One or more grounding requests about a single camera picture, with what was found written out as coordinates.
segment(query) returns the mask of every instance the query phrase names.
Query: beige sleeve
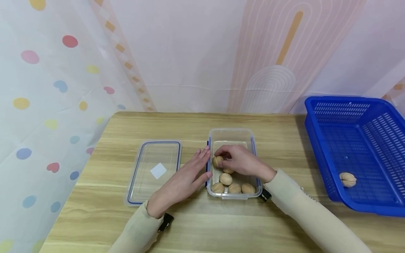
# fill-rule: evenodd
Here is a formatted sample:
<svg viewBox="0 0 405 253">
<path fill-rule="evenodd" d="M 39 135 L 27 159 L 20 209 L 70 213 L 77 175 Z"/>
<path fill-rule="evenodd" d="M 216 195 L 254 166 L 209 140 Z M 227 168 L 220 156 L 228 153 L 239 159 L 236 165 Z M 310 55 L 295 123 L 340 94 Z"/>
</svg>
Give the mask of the beige sleeve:
<svg viewBox="0 0 405 253">
<path fill-rule="evenodd" d="M 146 211 L 144 202 L 125 225 L 109 253 L 144 253 L 156 241 L 163 217 L 155 219 Z"/>
<path fill-rule="evenodd" d="M 297 221 L 325 252 L 371 252 L 342 221 L 309 197 L 282 170 L 264 187 L 272 195 L 274 204 Z"/>
</svg>

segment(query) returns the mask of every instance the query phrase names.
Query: polka dot curtain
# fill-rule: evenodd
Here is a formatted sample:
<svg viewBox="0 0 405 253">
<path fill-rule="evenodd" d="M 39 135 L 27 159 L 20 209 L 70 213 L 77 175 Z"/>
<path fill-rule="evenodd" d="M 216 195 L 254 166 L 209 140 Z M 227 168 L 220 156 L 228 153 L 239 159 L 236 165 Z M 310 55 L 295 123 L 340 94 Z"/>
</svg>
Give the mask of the polka dot curtain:
<svg viewBox="0 0 405 253">
<path fill-rule="evenodd" d="M 108 119 L 143 111 L 87 8 L 0 3 L 0 253 L 38 252 Z"/>
</svg>

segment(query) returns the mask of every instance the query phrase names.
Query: orange stripe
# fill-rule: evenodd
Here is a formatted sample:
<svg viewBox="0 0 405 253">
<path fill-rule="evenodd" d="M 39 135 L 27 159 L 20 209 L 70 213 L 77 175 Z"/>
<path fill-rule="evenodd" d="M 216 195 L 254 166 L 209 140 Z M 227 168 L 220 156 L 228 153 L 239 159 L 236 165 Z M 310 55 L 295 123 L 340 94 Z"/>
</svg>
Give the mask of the orange stripe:
<svg viewBox="0 0 405 253">
<path fill-rule="evenodd" d="M 287 55 L 288 49 L 291 46 L 291 42 L 294 39 L 295 33 L 297 32 L 298 26 L 301 23 L 301 20 L 303 18 L 304 13 L 302 11 L 299 11 L 295 14 L 294 19 L 292 20 L 290 30 L 287 33 L 286 40 L 284 41 L 284 45 L 281 48 L 280 55 L 276 61 L 276 65 L 282 65 L 284 62 L 284 59 Z"/>
</svg>

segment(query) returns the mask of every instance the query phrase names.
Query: right hand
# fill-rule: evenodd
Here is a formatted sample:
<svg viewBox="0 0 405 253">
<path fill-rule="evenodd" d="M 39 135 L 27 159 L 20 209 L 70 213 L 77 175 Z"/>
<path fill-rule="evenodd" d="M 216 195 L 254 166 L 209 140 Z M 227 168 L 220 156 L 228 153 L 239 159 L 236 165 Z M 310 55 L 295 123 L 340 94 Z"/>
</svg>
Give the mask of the right hand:
<svg viewBox="0 0 405 253">
<path fill-rule="evenodd" d="M 276 175 L 272 167 L 260 161 L 243 145 L 224 145 L 214 155 L 229 159 L 220 162 L 218 164 L 220 168 L 226 167 L 242 175 L 256 176 L 263 183 L 270 182 Z"/>
</svg>

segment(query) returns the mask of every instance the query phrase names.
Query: yellow dot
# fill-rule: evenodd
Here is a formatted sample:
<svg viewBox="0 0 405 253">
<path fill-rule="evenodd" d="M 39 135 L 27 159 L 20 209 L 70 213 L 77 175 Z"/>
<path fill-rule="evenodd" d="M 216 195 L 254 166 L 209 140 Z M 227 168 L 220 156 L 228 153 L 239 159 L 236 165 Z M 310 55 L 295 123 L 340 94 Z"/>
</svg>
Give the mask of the yellow dot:
<svg viewBox="0 0 405 253">
<path fill-rule="evenodd" d="M 25 110 L 30 106 L 30 101 L 26 98 L 16 98 L 13 101 L 13 105 L 17 109 Z"/>
<path fill-rule="evenodd" d="M 13 241 L 5 240 L 0 242 L 0 253 L 10 252 L 11 247 L 13 246 Z"/>
<path fill-rule="evenodd" d="M 58 127 L 58 122 L 56 119 L 47 119 L 44 125 L 51 130 L 55 130 Z"/>
<path fill-rule="evenodd" d="M 95 65 L 88 65 L 86 69 L 90 74 L 98 74 L 98 67 Z"/>
<path fill-rule="evenodd" d="M 87 109 L 87 103 L 86 103 L 86 101 L 80 102 L 80 104 L 79 104 L 79 109 L 82 110 L 82 111 L 85 111 L 85 110 Z"/>
<path fill-rule="evenodd" d="M 31 6 L 37 11 L 43 11 L 46 6 L 45 0 L 29 0 Z"/>
<path fill-rule="evenodd" d="M 37 241 L 33 246 L 32 246 L 32 252 L 33 253 L 38 253 L 40 250 L 41 250 L 41 248 L 42 248 L 42 245 L 44 244 L 44 240 L 39 240 L 39 241 Z"/>
<path fill-rule="evenodd" d="M 97 124 L 101 124 L 103 121 L 104 121 L 104 118 L 103 118 L 103 117 L 99 117 L 99 118 L 97 118 L 96 123 L 97 123 Z"/>
</svg>

